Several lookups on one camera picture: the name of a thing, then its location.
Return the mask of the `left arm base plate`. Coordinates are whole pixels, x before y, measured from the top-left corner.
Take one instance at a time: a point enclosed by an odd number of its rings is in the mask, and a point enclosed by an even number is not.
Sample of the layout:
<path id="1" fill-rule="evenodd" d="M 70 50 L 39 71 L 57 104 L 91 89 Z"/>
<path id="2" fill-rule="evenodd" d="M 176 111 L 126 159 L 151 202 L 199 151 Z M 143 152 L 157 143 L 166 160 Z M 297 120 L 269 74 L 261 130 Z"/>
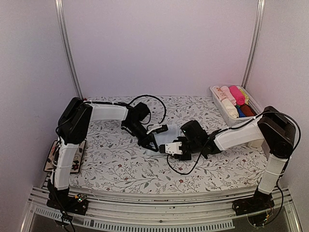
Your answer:
<path id="1" fill-rule="evenodd" d="M 78 198 L 71 197 L 68 195 L 52 195 L 49 194 L 49 199 L 46 205 L 50 208 L 65 211 L 67 213 L 73 213 L 85 216 L 88 210 L 89 201 L 79 201 Z"/>

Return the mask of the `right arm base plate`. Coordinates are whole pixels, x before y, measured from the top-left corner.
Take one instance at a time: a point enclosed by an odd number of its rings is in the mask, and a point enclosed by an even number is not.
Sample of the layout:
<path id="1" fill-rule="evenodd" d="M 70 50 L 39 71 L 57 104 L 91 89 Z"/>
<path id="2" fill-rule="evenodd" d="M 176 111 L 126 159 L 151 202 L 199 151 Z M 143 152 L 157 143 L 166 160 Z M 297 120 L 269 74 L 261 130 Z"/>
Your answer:
<path id="1" fill-rule="evenodd" d="M 235 211 L 236 215 L 239 216 L 271 209 L 274 205 L 272 194 L 256 192 L 251 197 L 233 201 L 232 209 Z"/>

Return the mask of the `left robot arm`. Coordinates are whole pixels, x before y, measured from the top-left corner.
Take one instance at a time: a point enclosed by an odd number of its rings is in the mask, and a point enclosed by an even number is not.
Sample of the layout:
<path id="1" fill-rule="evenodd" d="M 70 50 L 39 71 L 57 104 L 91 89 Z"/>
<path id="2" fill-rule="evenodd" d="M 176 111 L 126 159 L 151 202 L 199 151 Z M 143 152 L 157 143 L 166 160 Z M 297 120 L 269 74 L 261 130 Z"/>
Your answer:
<path id="1" fill-rule="evenodd" d="M 72 205 L 68 196 L 72 162 L 79 145 L 87 137 L 92 121 L 120 121 L 121 128 L 136 137 L 139 146 L 157 152 L 158 145 L 153 133 L 148 132 L 141 123 L 149 113 L 148 106 L 141 102 L 131 106 L 123 102 L 90 102 L 72 98 L 56 127 L 58 149 L 49 184 L 53 202 L 62 210 Z"/>

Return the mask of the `cream white towel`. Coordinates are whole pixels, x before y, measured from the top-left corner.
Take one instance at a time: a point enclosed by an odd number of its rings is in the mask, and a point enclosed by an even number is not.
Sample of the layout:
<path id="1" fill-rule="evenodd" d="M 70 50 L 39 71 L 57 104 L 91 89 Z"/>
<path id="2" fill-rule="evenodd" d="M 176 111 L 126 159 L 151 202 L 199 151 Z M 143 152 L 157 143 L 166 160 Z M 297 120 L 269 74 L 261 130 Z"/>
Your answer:
<path id="1" fill-rule="evenodd" d="M 221 103 L 223 104 L 223 106 L 227 110 L 228 114 L 232 118 L 238 118 L 239 117 L 239 113 L 238 113 L 236 107 L 233 105 L 233 103 L 229 99 L 223 99 L 221 101 Z"/>

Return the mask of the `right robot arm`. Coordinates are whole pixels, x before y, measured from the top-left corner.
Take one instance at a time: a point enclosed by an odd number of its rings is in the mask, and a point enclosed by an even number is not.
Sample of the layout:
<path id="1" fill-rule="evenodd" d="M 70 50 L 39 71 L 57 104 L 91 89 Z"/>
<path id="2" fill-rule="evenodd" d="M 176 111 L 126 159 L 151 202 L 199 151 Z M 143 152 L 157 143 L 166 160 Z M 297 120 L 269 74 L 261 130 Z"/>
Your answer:
<path id="1" fill-rule="evenodd" d="M 167 154 L 176 155 L 181 160 L 194 153 L 206 157 L 252 141 L 266 142 L 269 158 L 254 195 L 233 201 L 232 208 L 236 215 L 244 215 L 274 207 L 271 193 L 300 142 L 295 137 L 301 136 L 301 130 L 293 118 L 268 106 L 246 122 L 211 134 L 207 134 L 196 120 L 185 123 L 181 130 L 183 137 L 163 146 Z"/>

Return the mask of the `light blue cloth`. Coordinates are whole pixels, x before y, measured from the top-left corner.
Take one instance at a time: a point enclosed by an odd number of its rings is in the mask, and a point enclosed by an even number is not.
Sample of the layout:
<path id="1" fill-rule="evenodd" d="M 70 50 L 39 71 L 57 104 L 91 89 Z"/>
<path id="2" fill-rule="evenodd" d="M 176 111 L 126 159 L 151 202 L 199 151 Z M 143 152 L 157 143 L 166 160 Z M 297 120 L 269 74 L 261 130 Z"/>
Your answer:
<path id="1" fill-rule="evenodd" d="M 172 143 L 181 135 L 180 127 L 177 124 L 167 125 L 168 131 L 162 133 L 152 133 L 156 139 L 158 147 L 162 144 Z"/>

